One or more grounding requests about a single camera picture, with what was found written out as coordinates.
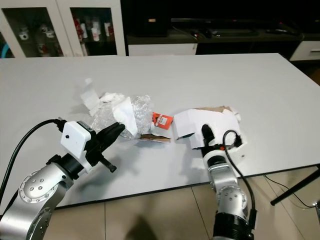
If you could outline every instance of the cabinet door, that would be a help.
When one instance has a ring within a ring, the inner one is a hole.
[[[120,0],[57,0],[75,56],[126,55]]]
[[[73,56],[55,0],[2,0],[0,14],[2,34],[16,57]]]

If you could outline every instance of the floor tile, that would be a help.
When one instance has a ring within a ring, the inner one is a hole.
[[[269,174],[267,176],[270,179],[290,188],[316,170],[316,167],[309,167],[304,169]],[[284,187],[282,187],[281,189],[279,185],[273,182],[269,182],[269,184],[277,195],[283,193],[282,189],[286,190]],[[315,201],[320,200],[320,178],[316,179],[312,183],[297,191],[296,195],[305,204],[312,206]],[[281,201],[281,203],[278,204],[283,204],[305,240],[318,240],[320,238],[320,224],[318,221],[316,210],[314,208],[301,209],[305,207],[294,196],[290,196],[289,198],[284,199],[283,201]]]
[[[105,203],[106,240],[208,240],[191,188]]]
[[[257,240],[303,240],[303,236],[295,226],[285,208],[279,204],[271,206],[270,201],[276,196],[272,188],[262,176],[248,179],[254,195],[258,218],[253,231]],[[249,197],[248,190],[242,180],[239,181]],[[209,184],[192,187],[209,236],[213,235],[217,202],[215,193]]]
[[[54,211],[44,240],[105,240],[105,204]]]

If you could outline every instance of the white cabinet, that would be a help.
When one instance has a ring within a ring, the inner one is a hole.
[[[75,56],[126,55],[120,0],[57,0]]]
[[[293,53],[290,61],[320,60],[320,41],[303,41]]]
[[[126,55],[120,0],[1,0],[16,58]]]
[[[16,58],[73,56],[56,0],[2,0],[0,29]]]
[[[197,43],[129,45],[129,56],[196,55]]]

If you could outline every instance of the orange label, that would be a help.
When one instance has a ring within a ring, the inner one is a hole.
[[[153,112],[152,122],[156,127],[168,130],[174,118],[172,116],[162,115],[160,113]]]

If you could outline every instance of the wire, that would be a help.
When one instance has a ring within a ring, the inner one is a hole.
[[[234,167],[234,169],[237,171],[237,173],[240,175],[240,177],[242,178],[242,180],[244,181],[246,187],[248,188],[248,191],[250,193],[250,198],[251,198],[251,210],[250,210],[250,218],[249,218],[249,225],[251,227],[251,229],[255,228],[255,224],[256,224],[256,217],[257,217],[257,210],[256,210],[256,200],[255,200],[255,195],[254,192],[252,191],[252,188],[249,184],[249,182],[247,181],[247,179],[244,177],[244,175],[241,173],[241,171],[237,168],[237,166],[234,164],[234,162],[232,161],[229,153],[228,153],[228,149],[226,146],[226,137],[229,133],[234,133],[235,134],[235,140],[234,140],[234,145],[236,144],[237,141],[241,141],[240,136],[237,134],[236,131],[234,130],[227,130],[222,137],[222,145],[224,147],[224,152],[226,157],[228,158],[229,162],[231,163],[231,165]]]
[[[289,188],[288,188],[287,186],[285,186],[285,185],[283,185],[283,184],[281,184],[281,183],[279,183],[279,182],[276,182],[276,181],[270,179],[270,178],[267,177],[266,175],[263,175],[263,176],[264,176],[266,179],[268,179],[269,181],[271,181],[271,182],[273,182],[273,183],[275,183],[275,184],[278,184],[278,185],[286,188],[287,190],[289,190]],[[312,209],[312,208],[315,208],[315,207],[316,207],[316,206],[309,206],[309,205],[305,204],[295,193],[293,193],[293,195],[294,195],[304,206],[306,206],[308,209]]]
[[[38,125],[34,126],[31,130],[29,130],[26,133],[26,135],[24,135],[24,137],[20,140],[20,142],[18,143],[18,145],[15,147],[15,149],[13,151],[13,154],[12,154],[12,156],[10,158],[8,167],[6,168],[6,172],[4,174],[4,178],[3,178],[3,181],[2,181],[2,184],[1,184],[1,188],[0,188],[0,205],[1,205],[1,202],[2,202],[2,198],[3,198],[4,194],[5,194],[5,189],[7,187],[7,183],[8,183],[8,180],[9,180],[9,176],[10,176],[11,170],[12,170],[12,168],[14,166],[16,157],[17,157],[22,145],[31,136],[31,134],[33,134],[37,129],[41,128],[44,125],[50,124],[50,123],[59,124],[60,121],[61,120],[59,120],[59,119],[49,119],[49,120],[40,122]]]
[[[281,189],[281,191],[283,192],[283,193],[285,193],[285,190],[283,190],[282,189],[282,187],[281,186],[279,186],[279,188]],[[297,208],[299,208],[299,209],[302,209],[302,210],[307,210],[307,209],[310,209],[309,207],[302,207],[302,206],[299,206],[299,205],[297,205],[294,201],[292,201],[291,199],[290,199],[290,197],[288,197],[287,198],[293,205],[295,205]]]

